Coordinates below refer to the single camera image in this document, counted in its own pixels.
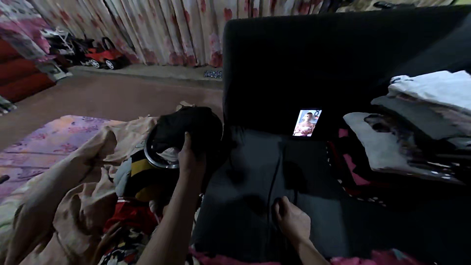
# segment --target dark couch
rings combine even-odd
[[[369,111],[395,75],[471,64],[471,7],[416,8],[231,20],[224,35],[224,143],[193,234],[199,251],[242,261],[295,255],[272,221],[288,196],[311,217],[326,257],[398,248],[438,264],[471,264],[471,199],[437,196],[411,209],[350,198],[332,176],[325,141],[341,117]],[[316,141],[290,137],[301,108],[321,107]]]

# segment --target floor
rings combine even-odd
[[[138,76],[153,79],[171,78],[173,80],[191,80],[191,81],[210,81],[206,82],[207,86],[215,87],[222,84],[222,78],[204,77],[205,71],[222,71],[222,68],[214,68],[211,66],[203,67],[186,67],[186,66],[146,66],[143,64],[133,64],[123,69],[109,70],[96,69],[90,66],[74,66],[69,68],[72,73],[93,72],[107,75],[127,75]]]
[[[130,121],[175,111],[180,101],[213,109],[222,118],[222,82],[74,73],[18,102],[0,116],[0,150],[64,115]]]

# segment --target red cabinet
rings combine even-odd
[[[33,62],[0,40],[0,96],[15,103],[55,85]]]

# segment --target pile of clothes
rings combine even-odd
[[[371,101],[371,113],[345,115],[338,138],[328,143],[344,190],[383,206],[464,191],[471,171],[471,75],[401,75],[388,89]]]

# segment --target person on phone screen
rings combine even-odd
[[[312,123],[312,112],[308,112],[302,118],[302,122],[298,123],[294,128],[294,136],[311,136],[316,124]]]

